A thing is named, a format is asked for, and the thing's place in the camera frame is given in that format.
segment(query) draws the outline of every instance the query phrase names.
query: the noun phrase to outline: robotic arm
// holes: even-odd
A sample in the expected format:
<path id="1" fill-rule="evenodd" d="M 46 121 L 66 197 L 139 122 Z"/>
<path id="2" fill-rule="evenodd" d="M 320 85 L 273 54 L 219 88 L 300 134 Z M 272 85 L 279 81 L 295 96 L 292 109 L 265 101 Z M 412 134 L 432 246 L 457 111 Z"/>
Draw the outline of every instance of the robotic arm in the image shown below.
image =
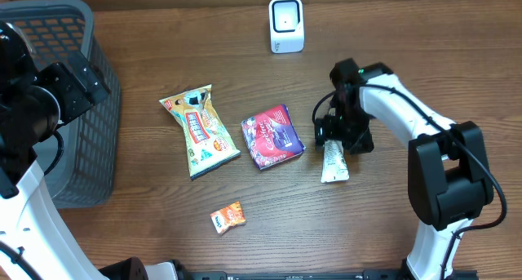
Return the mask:
<path id="1" fill-rule="evenodd" d="M 98 270 L 62 221 L 33 146 L 110 91 L 80 52 L 69 66 L 38 71 L 19 32 L 0 21 L 0 265 L 12 279 L 176 280 L 170 262 L 145 267 L 130 258 Z"/>
<path id="2" fill-rule="evenodd" d="M 408 195 L 421 220 L 402 277 L 449 277 L 461 240 L 452 240 L 453 235 L 468 228 L 493 200 L 491 179 L 452 140 L 457 138 L 489 169 L 479 127 L 473 122 L 455 124 L 429 109 L 381 63 L 360 69 L 352 59 L 345 60 L 335 65 L 330 78 L 336 89 L 331 94 L 336 114 L 315 119 L 321 102 L 317 104 L 312 116 L 316 146 L 341 140 L 350 154 L 368 153 L 374 148 L 369 120 L 387 125 L 408 149 Z M 459 160 L 458 167 L 445 171 L 447 158 Z"/>

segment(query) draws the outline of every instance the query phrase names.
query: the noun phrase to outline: white snack packet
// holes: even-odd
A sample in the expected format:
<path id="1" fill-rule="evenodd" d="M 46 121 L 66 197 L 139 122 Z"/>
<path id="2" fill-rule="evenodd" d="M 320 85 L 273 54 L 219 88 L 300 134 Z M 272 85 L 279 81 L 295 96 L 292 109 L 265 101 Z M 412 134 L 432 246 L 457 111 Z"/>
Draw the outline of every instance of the white snack packet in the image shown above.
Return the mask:
<path id="1" fill-rule="evenodd" d="M 335 109 L 330 109 L 330 115 L 335 115 Z M 346 181 L 350 178 L 348 166 L 344 160 L 343 143 L 338 140 L 325 142 L 325 157 L 323 161 L 323 174 L 321 183 Z"/>

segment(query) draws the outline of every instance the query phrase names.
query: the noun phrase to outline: red snack package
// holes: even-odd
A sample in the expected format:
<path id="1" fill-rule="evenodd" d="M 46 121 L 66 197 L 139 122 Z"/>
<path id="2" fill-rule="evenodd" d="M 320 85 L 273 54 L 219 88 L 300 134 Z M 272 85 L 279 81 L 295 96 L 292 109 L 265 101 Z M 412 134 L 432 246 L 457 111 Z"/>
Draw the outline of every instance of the red snack package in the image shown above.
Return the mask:
<path id="1" fill-rule="evenodd" d="M 299 156 L 306 149 L 284 104 L 246 119 L 241 127 L 246 146 L 259 170 Z"/>

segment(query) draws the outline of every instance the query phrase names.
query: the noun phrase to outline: product packaging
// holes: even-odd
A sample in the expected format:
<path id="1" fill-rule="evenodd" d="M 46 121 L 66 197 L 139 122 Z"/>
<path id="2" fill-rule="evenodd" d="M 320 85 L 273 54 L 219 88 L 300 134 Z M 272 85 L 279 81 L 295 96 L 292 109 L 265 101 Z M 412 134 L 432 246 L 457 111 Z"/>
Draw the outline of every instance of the product packaging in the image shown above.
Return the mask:
<path id="1" fill-rule="evenodd" d="M 160 100 L 183 128 L 191 179 L 240 154 L 212 107 L 211 91 L 207 85 Z"/>
<path id="2" fill-rule="evenodd" d="M 243 209 L 239 202 L 234 202 L 228 207 L 213 212 L 210 218 L 219 234 L 227 232 L 231 227 L 246 224 Z"/>
<path id="3" fill-rule="evenodd" d="M 330 109 L 330 115 L 335 115 L 335 109 Z M 344 160 L 343 143 L 338 140 L 325 142 L 325 157 L 323 161 L 322 183 L 345 181 L 350 178 L 348 166 Z"/>
<path id="4" fill-rule="evenodd" d="M 299 156 L 306 149 L 284 104 L 246 119 L 241 127 L 246 146 L 259 170 Z"/>

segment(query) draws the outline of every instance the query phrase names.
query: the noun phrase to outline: chocolate package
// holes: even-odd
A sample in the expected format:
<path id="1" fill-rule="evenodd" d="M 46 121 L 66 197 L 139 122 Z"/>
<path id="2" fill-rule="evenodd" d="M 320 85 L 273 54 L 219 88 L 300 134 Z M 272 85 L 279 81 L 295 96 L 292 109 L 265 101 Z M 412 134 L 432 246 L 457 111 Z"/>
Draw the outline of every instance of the chocolate package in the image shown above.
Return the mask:
<path id="1" fill-rule="evenodd" d="M 246 119 L 241 127 L 246 146 L 259 170 L 299 156 L 306 149 L 284 104 Z"/>
<path id="2" fill-rule="evenodd" d="M 240 154 L 212 106 L 211 92 L 207 85 L 160 100 L 183 128 L 191 179 Z"/>

